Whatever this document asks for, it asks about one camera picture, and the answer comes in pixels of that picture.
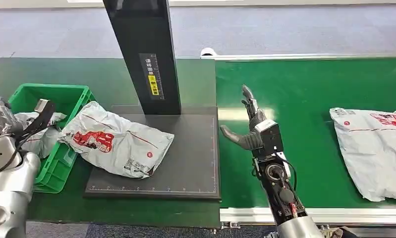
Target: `black vertical stand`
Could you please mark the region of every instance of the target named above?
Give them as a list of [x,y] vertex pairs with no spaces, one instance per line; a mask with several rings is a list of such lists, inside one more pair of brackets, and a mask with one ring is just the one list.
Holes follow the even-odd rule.
[[103,2],[144,114],[180,114],[168,0]]
[[174,140],[149,178],[94,168],[85,195],[219,200],[217,107],[185,107],[180,113],[167,0],[104,3],[144,114],[130,106],[112,111],[174,134]]

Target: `robotic arm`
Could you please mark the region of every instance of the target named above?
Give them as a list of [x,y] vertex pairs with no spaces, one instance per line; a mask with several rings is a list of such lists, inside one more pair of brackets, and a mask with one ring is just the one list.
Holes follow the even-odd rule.
[[243,85],[242,91],[246,98],[242,103],[249,115],[250,132],[246,135],[238,135],[225,125],[220,126],[221,132],[241,148],[252,151],[253,174],[260,180],[267,193],[280,237],[323,238],[295,192],[297,185],[295,172],[294,187],[289,182],[289,165],[291,167],[292,165],[283,153],[279,125],[266,118],[246,85]]
[[0,238],[24,238],[26,213],[33,183],[40,167],[39,157],[21,149],[32,135],[48,127],[55,105],[40,100],[39,116],[23,129],[0,101]]

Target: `green plastic crate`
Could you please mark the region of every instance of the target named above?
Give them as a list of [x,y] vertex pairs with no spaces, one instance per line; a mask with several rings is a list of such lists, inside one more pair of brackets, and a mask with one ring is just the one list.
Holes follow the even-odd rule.
[[[10,97],[11,111],[15,113],[33,112],[39,99],[55,103],[56,112],[66,115],[58,123],[63,128],[81,108],[95,98],[88,86],[25,83]],[[62,191],[77,153],[66,144],[57,142],[51,154],[42,160],[34,182],[35,192],[59,193]]]

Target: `red line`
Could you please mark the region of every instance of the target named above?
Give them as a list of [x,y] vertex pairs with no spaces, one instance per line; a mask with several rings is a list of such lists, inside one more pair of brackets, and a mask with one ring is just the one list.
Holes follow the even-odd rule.
[[106,125],[106,124],[104,124],[104,123],[102,123],[102,122],[99,122],[98,120],[96,120],[96,119],[94,119],[94,118],[92,118],[92,117],[90,117],[90,116],[87,116],[87,115],[85,115],[85,114],[83,114],[83,116],[86,116],[86,117],[88,117],[88,118],[90,118],[90,119],[92,119],[92,120],[95,120],[97,123],[103,124],[103,125],[105,125],[105,126],[107,126],[108,128],[110,128],[110,129],[113,130],[113,128],[111,128],[109,125]]
[[396,130],[396,129],[381,129],[381,130]]
[[349,130],[349,131],[375,131],[375,130],[396,130],[396,129],[356,129],[356,130]]
[[155,145],[153,145],[153,143],[151,143],[151,142],[149,142],[149,141],[147,141],[147,140],[145,140],[145,139],[143,139],[143,138],[141,138],[141,137],[139,137],[139,136],[134,135],[134,134],[133,134],[131,131],[129,131],[129,130],[128,130],[128,132],[131,133],[131,135],[132,135],[133,137],[138,138],[138,139],[140,139],[140,140],[142,140],[142,141],[144,141],[144,142],[146,142],[146,143],[148,143],[148,144],[150,144],[150,145],[152,145],[152,146],[154,146],[154,147],[156,147],[156,148],[158,149],[158,147],[155,146]]
[[36,141],[36,140],[41,140],[41,138],[40,138],[40,139],[31,139],[31,140],[27,140],[26,142],[29,142],[29,141]]
[[358,131],[358,130],[368,130],[368,131],[371,131],[370,129],[356,129],[356,130],[349,130],[349,131]]

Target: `green table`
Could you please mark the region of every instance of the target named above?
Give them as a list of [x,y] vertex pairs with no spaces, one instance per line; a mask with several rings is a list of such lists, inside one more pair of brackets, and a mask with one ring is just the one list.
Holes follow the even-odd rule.
[[[214,62],[185,59],[179,60],[177,67],[182,105],[214,106]],[[112,105],[139,104],[122,59],[0,59],[0,95],[9,97],[21,83],[88,85],[96,100],[107,110],[111,110]],[[91,168],[79,157],[61,193],[34,194],[28,219],[148,226],[220,226],[218,201],[83,198]]]
[[[280,123],[285,154],[298,172],[297,192],[315,221],[396,223],[396,200],[373,203],[359,195],[329,117],[332,107],[396,110],[396,58],[179,59],[177,71],[184,105],[214,105],[216,78],[219,123],[237,132],[247,130],[240,87],[253,90],[259,106]],[[88,85],[108,110],[138,104],[121,59],[0,59],[0,95],[8,97],[25,82]],[[83,198],[91,166],[78,159],[62,193],[34,195],[29,219],[196,227],[218,227],[220,220],[272,223],[250,159],[250,152],[220,137],[221,203]],[[151,206],[157,209],[146,212]]]

